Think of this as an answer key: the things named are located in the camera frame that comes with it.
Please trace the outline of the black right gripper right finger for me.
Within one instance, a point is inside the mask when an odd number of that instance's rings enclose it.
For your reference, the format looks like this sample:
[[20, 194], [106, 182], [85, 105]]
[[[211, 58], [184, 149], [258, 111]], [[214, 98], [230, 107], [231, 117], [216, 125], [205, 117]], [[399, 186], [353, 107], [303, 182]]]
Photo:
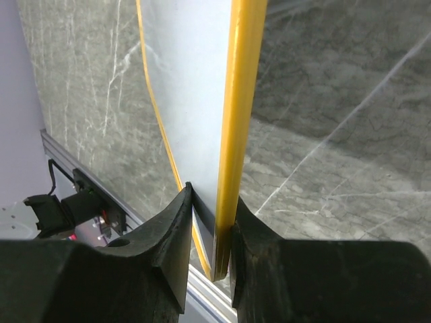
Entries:
[[230, 288], [239, 322], [430, 321], [430, 263], [413, 244], [285, 239], [242, 201]]

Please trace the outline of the yellow framed whiteboard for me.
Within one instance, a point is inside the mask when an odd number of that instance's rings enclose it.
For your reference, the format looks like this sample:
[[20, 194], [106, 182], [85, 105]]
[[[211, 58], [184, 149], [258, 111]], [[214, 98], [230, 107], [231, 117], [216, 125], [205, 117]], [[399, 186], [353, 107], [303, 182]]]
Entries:
[[193, 240], [208, 279], [228, 272], [230, 229], [266, 1], [138, 1], [145, 82], [179, 188], [195, 192]]

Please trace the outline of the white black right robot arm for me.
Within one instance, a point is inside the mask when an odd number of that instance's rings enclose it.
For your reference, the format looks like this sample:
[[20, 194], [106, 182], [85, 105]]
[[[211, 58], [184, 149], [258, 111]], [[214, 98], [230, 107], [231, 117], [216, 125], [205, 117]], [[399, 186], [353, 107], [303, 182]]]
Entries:
[[[101, 215], [93, 190], [1, 211], [2, 322], [177, 322], [193, 190], [105, 247], [57, 234]], [[413, 244], [287, 240], [239, 202], [230, 286], [239, 322], [429, 322], [430, 263]]]

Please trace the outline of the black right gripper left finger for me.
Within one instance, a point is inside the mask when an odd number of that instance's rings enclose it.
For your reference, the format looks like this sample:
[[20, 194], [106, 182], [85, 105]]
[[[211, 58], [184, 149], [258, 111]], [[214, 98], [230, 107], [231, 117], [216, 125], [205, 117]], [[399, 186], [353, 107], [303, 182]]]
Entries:
[[185, 311], [193, 188], [105, 247], [1, 241], [2, 322], [177, 322]]

